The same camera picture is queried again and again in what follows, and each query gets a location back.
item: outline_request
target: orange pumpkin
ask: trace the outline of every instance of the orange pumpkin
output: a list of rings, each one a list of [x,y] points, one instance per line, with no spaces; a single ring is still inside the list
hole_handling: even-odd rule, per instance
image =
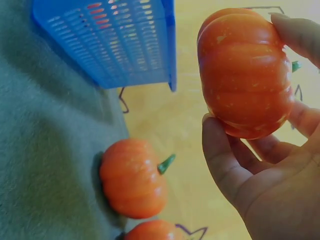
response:
[[[103,154],[99,170],[110,206],[132,219],[160,213],[167,203],[167,185],[162,176],[175,155],[159,164],[152,146],[141,139],[123,139]]]
[[[293,68],[272,23],[250,9],[219,10],[203,22],[197,52],[203,97],[228,135],[258,139],[285,123]]]
[[[124,240],[183,240],[183,237],[175,225],[159,219],[140,223]]]

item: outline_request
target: small pumpkin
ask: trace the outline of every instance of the small pumpkin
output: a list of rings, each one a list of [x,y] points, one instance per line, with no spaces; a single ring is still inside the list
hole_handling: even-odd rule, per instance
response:
[[[128,138],[111,145],[103,154],[99,175],[110,206],[132,219],[159,214],[167,204],[166,180],[162,176],[175,159],[159,163],[145,140]]]
[[[291,63],[272,23],[245,8],[210,15],[197,37],[203,97],[227,134],[265,137],[280,128],[295,96]]]
[[[183,240],[183,236],[174,224],[157,219],[140,223],[124,240]]]

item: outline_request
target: table surface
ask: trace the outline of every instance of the table surface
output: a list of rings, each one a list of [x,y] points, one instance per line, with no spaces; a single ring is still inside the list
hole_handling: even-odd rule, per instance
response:
[[[320,23],[318,3],[304,0],[294,4],[284,0],[175,0],[177,33],[177,92],[167,84],[128,87],[123,99],[130,112],[125,115],[129,133],[149,140],[161,159],[176,153],[176,161],[166,172],[169,203],[159,215],[183,225],[187,240],[249,240],[241,218],[214,184],[204,161],[201,146],[201,121],[207,112],[199,76],[197,34],[205,18],[223,8],[264,7],[255,9],[266,19],[268,12],[283,11],[292,18],[308,18]],[[308,60],[288,51],[292,61],[303,67],[293,74],[292,86],[300,86],[303,102],[320,108],[319,70]],[[305,138],[286,123],[276,133],[282,141],[301,145]]]

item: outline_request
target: gray-green cloth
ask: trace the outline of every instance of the gray-green cloth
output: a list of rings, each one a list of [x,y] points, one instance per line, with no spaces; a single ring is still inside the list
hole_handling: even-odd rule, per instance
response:
[[[117,93],[34,34],[29,7],[0,1],[0,239],[114,240],[97,154],[128,137]]]

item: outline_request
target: hand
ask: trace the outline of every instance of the hand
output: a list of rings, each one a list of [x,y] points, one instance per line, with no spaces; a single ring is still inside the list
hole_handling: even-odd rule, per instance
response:
[[[286,45],[320,68],[320,25],[280,14],[271,21]],[[204,117],[208,168],[253,240],[320,239],[320,110],[296,101],[289,121],[307,142],[296,146],[273,135],[250,140],[259,161],[217,119]]]

